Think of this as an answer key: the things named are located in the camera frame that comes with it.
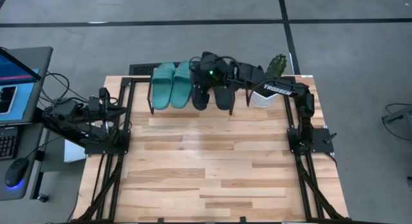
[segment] desk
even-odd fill
[[[121,78],[106,77],[111,96],[118,95]],[[296,81],[309,85],[315,95],[313,125],[325,125],[314,79],[297,76]],[[147,90],[148,83],[136,84],[132,142],[124,159],[115,222],[239,222],[241,216],[247,221],[304,221],[283,99],[268,109],[247,107],[245,92],[239,90],[229,116],[216,107],[211,93],[205,111],[195,110],[189,101],[185,109],[169,106],[152,115]],[[334,162],[321,153],[313,158],[320,190],[347,216]],[[74,218],[90,205],[99,161],[99,155],[86,160]],[[314,197],[310,189],[308,193],[315,216]],[[111,193],[106,197],[104,218]]]
[[[27,65],[29,68],[39,69],[39,74],[41,76],[44,76],[47,72],[50,58],[52,57],[52,50],[53,48],[51,47],[40,47],[8,50],[8,52],[15,58],[23,62],[25,65]],[[35,108],[37,107],[37,101],[41,92],[41,86],[42,85],[40,82],[35,83],[32,94],[30,95],[30,99],[28,101],[26,111],[24,112],[23,119],[18,121],[18,123],[29,123],[32,121]],[[10,121],[0,121],[0,126],[9,123]],[[42,124],[28,124],[22,126],[20,130],[21,132],[19,133],[21,140],[18,146],[19,150],[17,152],[16,158],[26,157],[28,153],[39,146],[42,130]],[[30,163],[26,174],[24,175],[22,184],[18,186],[18,188],[12,190],[6,187],[4,178],[6,171],[12,164],[13,160],[0,161],[0,200],[15,200],[24,197],[24,195],[26,194],[30,175],[32,173],[35,155],[31,154],[28,159]]]

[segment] laptop screen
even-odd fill
[[[35,82],[36,78],[28,73],[31,69],[27,67],[23,69],[23,67],[24,65],[20,67],[5,55],[0,54],[0,85]]]

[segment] white pot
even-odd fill
[[[279,94],[276,93],[266,98],[256,92],[253,92],[252,97],[250,99],[253,102],[253,105],[255,105],[256,107],[268,108],[270,107],[270,105],[272,105],[272,103],[277,99],[278,96]]]

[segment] keyboard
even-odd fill
[[[0,160],[14,159],[17,154],[17,127],[0,127]]]

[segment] potted plant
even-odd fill
[[[268,66],[265,72],[265,76],[268,79],[280,78],[286,68],[286,56],[284,54],[276,55]],[[279,96],[278,93],[270,91],[264,88],[264,85],[256,88],[251,96],[251,101],[256,107],[266,108],[269,107]]]

